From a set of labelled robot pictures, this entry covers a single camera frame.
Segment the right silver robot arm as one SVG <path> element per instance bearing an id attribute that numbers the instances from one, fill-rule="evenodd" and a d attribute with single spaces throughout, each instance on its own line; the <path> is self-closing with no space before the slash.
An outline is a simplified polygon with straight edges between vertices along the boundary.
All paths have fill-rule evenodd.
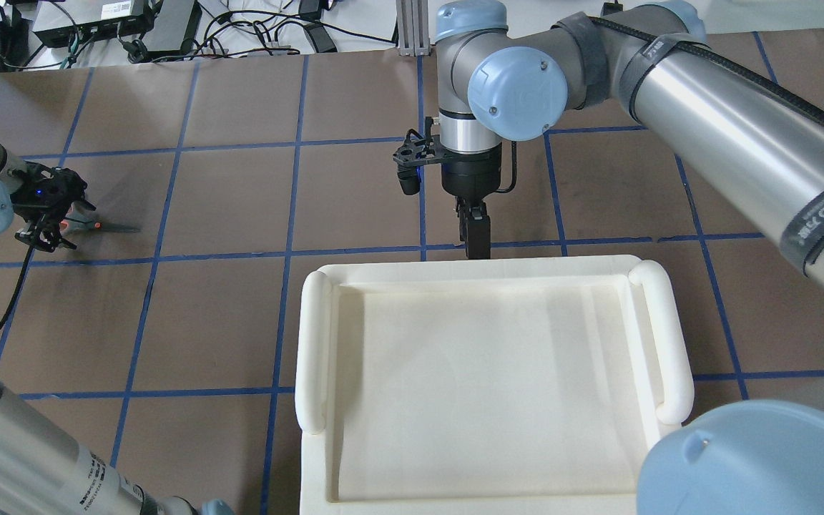
<path id="1" fill-rule="evenodd" d="M 824 287 L 824 111 L 716 54 L 692 4 L 573 14 L 510 38 L 498 1 L 436 16 L 439 126 L 454 159 L 498 160 L 568 109 L 614 99 Z M 740 401 L 664 437 L 639 514 L 824 514 L 824 378 Z"/>

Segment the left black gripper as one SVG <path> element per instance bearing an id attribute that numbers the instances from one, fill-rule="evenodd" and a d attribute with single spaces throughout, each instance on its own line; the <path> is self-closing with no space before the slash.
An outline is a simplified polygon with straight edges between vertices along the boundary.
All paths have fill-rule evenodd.
<path id="1" fill-rule="evenodd" d="M 14 238 L 27 247 L 46 253 L 54 253 L 57 249 L 75 250 L 77 245 L 63 237 L 60 228 L 60 222 L 68 211 L 72 214 L 91 214 L 96 211 L 96 206 L 86 199 L 48 203 L 36 195 L 14 193 L 14 214 L 26 222 L 21 230 L 14 233 Z"/>

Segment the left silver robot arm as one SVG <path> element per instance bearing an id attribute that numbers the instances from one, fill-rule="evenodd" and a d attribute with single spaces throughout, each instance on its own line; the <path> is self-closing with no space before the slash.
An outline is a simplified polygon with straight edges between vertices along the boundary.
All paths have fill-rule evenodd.
<path id="1" fill-rule="evenodd" d="M 124 232 L 102 225 L 87 182 L 66 167 L 26 161 L 0 144 L 0 234 L 20 216 L 29 251 L 73 249 L 63 230 Z M 0 514 L 231 514 L 219 499 L 194 506 L 155 498 L 0 381 Z"/>

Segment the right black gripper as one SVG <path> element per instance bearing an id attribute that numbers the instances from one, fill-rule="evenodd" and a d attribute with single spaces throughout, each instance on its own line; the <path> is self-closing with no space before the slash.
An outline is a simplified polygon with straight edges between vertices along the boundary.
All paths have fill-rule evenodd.
<path id="1" fill-rule="evenodd" d="M 481 200 L 501 186 L 501 144 L 477 153 L 460 153 L 444 149 L 447 161 L 441 164 L 441 185 L 445 192 L 458 199 L 460 241 L 468 260 L 489 260 L 491 257 L 491 218 L 487 206 L 480 202 L 472 206 L 466 200 Z M 474 256 L 470 248 L 470 224 L 474 220 Z"/>

